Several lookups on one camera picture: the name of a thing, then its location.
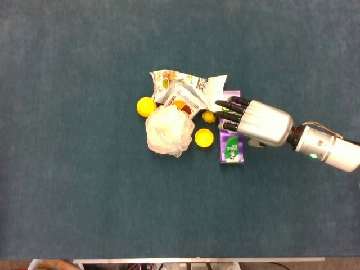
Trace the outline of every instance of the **yellow ball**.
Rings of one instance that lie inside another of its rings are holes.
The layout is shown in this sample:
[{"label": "yellow ball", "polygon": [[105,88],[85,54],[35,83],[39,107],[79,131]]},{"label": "yellow ball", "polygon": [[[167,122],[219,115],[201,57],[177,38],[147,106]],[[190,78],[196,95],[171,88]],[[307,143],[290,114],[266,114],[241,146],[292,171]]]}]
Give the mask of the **yellow ball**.
[{"label": "yellow ball", "polygon": [[205,122],[212,123],[216,120],[216,117],[214,116],[212,111],[204,111],[202,113],[202,118]]},{"label": "yellow ball", "polygon": [[214,134],[207,128],[201,128],[195,133],[195,142],[200,147],[209,147],[214,142]]},{"label": "yellow ball", "polygon": [[137,112],[143,117],[148,117],[155,109],[156,103],[151,97],[142,97],[136,104]]}]

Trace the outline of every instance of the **table surface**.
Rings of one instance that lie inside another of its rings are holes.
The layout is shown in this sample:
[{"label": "table surface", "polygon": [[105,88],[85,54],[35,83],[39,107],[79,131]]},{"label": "table surface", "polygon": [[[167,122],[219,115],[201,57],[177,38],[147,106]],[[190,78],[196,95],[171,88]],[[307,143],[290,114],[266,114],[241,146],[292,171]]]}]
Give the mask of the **table surface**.
[{"label": "table surface", "polygon": [[[219,138],[151,152],[149,71],[225,89],[358,140],[359,1],[2,1],[0,258],[360,255],[360,171]],[[216,125],[195,118],[195,130]]]}]

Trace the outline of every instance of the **purple snack packet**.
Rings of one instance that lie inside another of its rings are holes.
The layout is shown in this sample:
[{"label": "purple snack packet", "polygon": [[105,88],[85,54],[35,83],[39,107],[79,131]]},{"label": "purple snack packet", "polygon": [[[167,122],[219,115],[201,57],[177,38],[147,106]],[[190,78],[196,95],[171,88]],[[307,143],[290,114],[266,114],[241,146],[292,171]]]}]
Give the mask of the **purple snack packet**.
[{"label": "purple snack packet", "polygon": [[[223,100],[227,101],[231,96],[240,97],[240,90],[224,90]],[[227,108],[222,107],[221,109],[229,112]],[[220,123],[223,121],[231,123],[229,120],[220,118]],[[244,163],[242,134],[230,130],[220,130],[220,163]]]}]

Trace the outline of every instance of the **black robotic finger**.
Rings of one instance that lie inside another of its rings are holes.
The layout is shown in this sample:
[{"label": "black robotic finger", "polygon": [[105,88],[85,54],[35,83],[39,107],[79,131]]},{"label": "black robotic finger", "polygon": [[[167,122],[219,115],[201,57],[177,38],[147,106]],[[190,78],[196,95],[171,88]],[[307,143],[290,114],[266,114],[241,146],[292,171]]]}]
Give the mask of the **black robotic finger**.
[{"label": "black robotic finger", "polygon": [[227,109],[230,109],[239,114],[243,114],[244,111],[246,110],[246,108],[240,107],[239,105],[236,105],[235,103],[231,103],[231,102],[223,101],[223,100],[216,100],[215,104],[225,107]]},{"label": "black robotic finger", "polygon": [[219,124],[219,129],[220,130],[224,130],[227,129],[228,131],[235,131],[237,132],[237,127],[239,126],[239,124],[233,124],[233,123],[229,123],[229,122],[221,122]]},{"label": "black robotic finger", "polygon": [[233,122],[237,122],[237,123],[240,123],[240,120],[241,120],[241,116],[236,115],[236,114],[231,114],[231,113],[225,112],[225,111],[214,112],[214,116],[218,117],[218,118],[223,118],[223,119],[226,119],[226,120],[230,120],[230,121],[233,121]]},{"label": "black robotic finger", "polygon": [[229,97],[229,101],[241,104],[242,106],[245,107],[248,107],[248,105],[251,102],[251,100],[247,100],[246,98],[243,97]]}]

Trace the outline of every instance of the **robotic hand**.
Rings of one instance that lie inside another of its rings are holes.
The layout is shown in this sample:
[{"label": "robotic hand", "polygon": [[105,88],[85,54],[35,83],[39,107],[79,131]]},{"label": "robotic hand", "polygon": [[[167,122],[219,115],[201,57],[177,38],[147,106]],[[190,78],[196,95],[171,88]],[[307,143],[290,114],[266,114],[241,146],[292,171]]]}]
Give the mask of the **robotic hand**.
[{"label": "robotic hand", "polygon": [[360,165],[359,142],[347,140],[315,121],[294,127],[293,119],[288,113],[256,100],[231,97],[229,101],[216,101],[217,105],[237,113],[215,112],[216,117],[230,120],[220,123],[219,128],[250,137],[249,144],[252,146],[278,147],[288,142],[296,152],[310,155],[346,172],[352,172]]}]

